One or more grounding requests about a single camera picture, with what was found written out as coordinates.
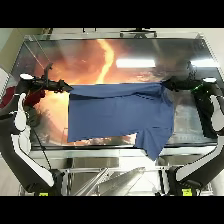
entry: folded fabric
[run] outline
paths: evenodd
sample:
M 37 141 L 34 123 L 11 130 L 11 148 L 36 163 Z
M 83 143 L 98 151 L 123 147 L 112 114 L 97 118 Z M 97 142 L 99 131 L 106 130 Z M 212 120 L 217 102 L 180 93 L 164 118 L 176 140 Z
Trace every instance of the folded fabric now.
M 174 108 L 158 83 L 73 86 L 68 142 L 137 133 L 135 146 L 155 160 L 173 132 Z

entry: floor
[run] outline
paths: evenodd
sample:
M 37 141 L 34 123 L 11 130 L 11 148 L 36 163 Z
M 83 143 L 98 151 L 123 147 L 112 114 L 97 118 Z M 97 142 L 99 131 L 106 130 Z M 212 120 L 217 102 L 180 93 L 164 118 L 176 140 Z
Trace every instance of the floor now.
M 119 32 L 131 28 L 97 28 L 97 32 Z M 219 62 L 222 71 L 224 71 L 224 28 L 152 28 L 157 32 L 202 32 L 210 44 L 217 61 Z M 80 33 L 82 28 L 54 28 L 53 34 L 62 33 Z M 94 28 L 86 28 L 86 32 L 94 32 Z M 132 161 L 122 158 L 119 163 L 130 166 Z M 7 164 L 0 159 L 0 195 L 18 195 L 19 182 L 8 169 Z M 224 195 L 222 186 L 224 186 L 224 171 L 221 172 L 213 181 L 215 194 Z

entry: blue shirt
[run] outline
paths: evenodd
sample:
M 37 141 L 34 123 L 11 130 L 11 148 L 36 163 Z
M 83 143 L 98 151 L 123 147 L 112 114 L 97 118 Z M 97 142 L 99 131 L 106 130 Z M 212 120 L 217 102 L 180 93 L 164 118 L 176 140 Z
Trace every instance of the blue shirt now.
M 174 107 L 158 83 L 73 86 L 68 142 L 137 133 L 135 147 L 155 160 L 173 132 Z

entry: orange flame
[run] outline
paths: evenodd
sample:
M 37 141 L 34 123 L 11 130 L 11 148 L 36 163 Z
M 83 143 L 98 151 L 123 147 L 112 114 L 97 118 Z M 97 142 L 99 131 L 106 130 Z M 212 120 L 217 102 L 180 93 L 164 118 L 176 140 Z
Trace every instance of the orange flame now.
M 96 84 L 103 84 L 104 83 L 104 78 L 109 71 L 111 65 L 114 62 L 114 51 L 111 48 L 111 46 L 107 43 L 106 40 L 103 39 L 98 39 L 97 42 L 100 44 L 102 49 L 105 51 L 104 56 L 105 56 L 105 64 L 102 68 L 101 73 L 98 76 L 98 79 L 96 80 Z

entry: glass surface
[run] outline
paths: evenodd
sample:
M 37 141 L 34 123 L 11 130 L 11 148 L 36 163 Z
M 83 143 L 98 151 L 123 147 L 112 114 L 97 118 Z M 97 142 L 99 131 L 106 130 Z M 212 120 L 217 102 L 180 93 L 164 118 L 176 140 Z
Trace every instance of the glass surface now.
M 17 80 L 21 73 L 40 77 L 47 64 L 53 62 L 49 79 L 63 79 L 69 85 L 157 82 L 171 76 L 187 78 L 188 61 L 213 60 L 205 40 L 195 39 L 196 33 L 167 34 L 169 38 L 165 38 L 166 34 L 158 34 L 158 38 L 146 34 L 150 36 L 147 39 L 133 38 L 135 34 L 125 33 L 124 36 L 121 38 L 120 33 L 26 36 L 12 75 Z M 118 68 L 118 59 L 150 59 L 154 60 L 155 67 Z M 224 88 L 217 67 L 197 67 L 196 79 L 206 77 L 215 77 Z M 203 136 L 191 93 L 169 92 L 169 95 L 175 105 L 175 125 L 168 143 L 213 142 Z M 33 113 L 39 121 L 35 129 L 46 146 L 134 144 L 135 134 L 67 143 L 68 97 L 68 93 L 46 91 L 46 97 L 35 106 Z M 38 145 L 34 137 L 32 144 Z

